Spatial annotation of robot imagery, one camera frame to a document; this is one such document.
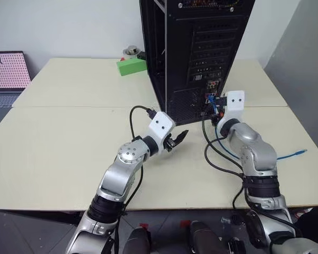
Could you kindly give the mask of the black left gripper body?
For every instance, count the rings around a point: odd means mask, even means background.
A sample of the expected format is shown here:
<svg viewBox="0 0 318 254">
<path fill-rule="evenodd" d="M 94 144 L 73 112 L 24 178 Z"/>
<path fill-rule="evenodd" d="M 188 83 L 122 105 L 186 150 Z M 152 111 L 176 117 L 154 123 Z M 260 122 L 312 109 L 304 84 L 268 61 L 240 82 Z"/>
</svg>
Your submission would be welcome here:
<svg viewBox="0 0 318 254">
<path fill-rule="evenodd" d="M 178 137 L 172 139 L 171 136 L 172 134 L 169 134 L 164 140 L 164 149 L 167 152 L 171 152 L 178 142 Z"/>
</svg>

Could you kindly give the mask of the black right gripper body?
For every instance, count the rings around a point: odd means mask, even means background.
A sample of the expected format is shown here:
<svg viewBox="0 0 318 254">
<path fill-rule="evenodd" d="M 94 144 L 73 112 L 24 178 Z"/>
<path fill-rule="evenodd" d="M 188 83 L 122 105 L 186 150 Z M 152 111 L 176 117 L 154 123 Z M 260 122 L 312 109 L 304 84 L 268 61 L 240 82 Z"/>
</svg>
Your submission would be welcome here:
<svg viewBox="0 0 318 254">
<path fill-rule="evenodd" d="M 225 114 L 225 106 L 227 105 L 227 97 L 210 96 L 211 114 L 210 119 L 213 126 L 216 126 L 218 122 L 223 118 Z"/>
</svg>

